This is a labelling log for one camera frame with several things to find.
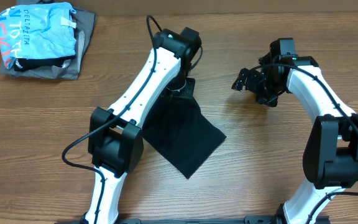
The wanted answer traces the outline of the black t-shirt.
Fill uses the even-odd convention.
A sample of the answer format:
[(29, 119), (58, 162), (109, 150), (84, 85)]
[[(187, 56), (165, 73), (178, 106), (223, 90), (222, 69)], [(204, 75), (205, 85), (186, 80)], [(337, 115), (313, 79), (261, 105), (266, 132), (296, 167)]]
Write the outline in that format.
[(159, 97), (142, 129), (144, 139), (187, 179), (226, 139), (194, 98)]

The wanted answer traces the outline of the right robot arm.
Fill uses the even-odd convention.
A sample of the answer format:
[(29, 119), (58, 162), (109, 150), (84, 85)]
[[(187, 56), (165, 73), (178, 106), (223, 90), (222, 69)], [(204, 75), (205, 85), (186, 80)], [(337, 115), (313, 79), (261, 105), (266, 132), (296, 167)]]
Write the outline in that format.
[(275, 215), (247, 216), (245, 223), (329, 223), (320, 212), (335, 196), (358, 197), (350, 191), (358, 182), (358, 113), (335, 94), (313, 57), (297, 54), (292, 38), (273, 41), (258, 66), (239, 72), (232, 89), (249, 90), (269, 107), (281, 94), (292, 93), (313, 123), (301, 185)]

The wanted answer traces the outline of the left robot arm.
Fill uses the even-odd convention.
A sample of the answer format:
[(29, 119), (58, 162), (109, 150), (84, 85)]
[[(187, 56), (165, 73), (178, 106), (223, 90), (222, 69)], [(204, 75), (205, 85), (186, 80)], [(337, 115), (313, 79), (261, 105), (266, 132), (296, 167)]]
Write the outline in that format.
[(90, 131), (109, 127), (89, 137), (88, 152), (97, 173), (90, 208), (80, 223), (116, 222), (124, 180), (143, 153), (142, 127), (150, 109), (160, 96), (193, 96), (195, 79), (188, 73), (201, 47), (199, 33), (189, 27), (180, 34), (164, 29), (152, 40), (155, 48), (126, 92), (107, 110), (97, 107), (91, 115)]

